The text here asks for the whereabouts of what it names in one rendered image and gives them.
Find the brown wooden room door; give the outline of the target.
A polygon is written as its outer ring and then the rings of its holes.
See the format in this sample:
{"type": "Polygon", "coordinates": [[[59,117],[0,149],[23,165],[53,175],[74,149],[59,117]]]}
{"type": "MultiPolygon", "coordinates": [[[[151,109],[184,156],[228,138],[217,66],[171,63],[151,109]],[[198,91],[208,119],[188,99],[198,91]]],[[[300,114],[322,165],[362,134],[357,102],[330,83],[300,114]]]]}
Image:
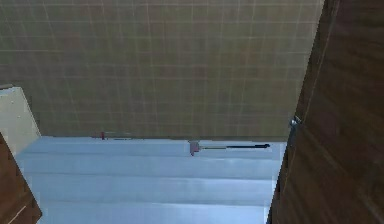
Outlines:
{"type": "Polygon", "coordinates": [[[384,224],[384,0],[325,0],[265,224],[384,224]]]}

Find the small red handled tool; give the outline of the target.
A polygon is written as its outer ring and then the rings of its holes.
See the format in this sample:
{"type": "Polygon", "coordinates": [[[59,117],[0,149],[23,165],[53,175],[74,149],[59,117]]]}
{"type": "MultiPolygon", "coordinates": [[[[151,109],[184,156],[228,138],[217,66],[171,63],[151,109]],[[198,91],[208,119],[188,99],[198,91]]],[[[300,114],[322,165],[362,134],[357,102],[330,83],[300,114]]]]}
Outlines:
{"type": "Polygon", "coordinates": [[[102,131],[92,135],[92,138],[107,140],[107,139],[127,139],[131,136],[130,133],[127,132],[109,132],[102,131]]]}

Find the brown wooden door frame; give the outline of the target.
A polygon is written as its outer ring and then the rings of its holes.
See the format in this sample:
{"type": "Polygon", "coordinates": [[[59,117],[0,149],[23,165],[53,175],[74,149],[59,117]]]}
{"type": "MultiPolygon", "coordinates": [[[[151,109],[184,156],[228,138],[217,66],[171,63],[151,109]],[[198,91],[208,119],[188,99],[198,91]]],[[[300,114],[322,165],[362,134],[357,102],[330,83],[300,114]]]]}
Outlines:
{"type": "Polygon", "coordinates": [[[37,224],[42,211],[0,133],[0,224],[37,224]]]}

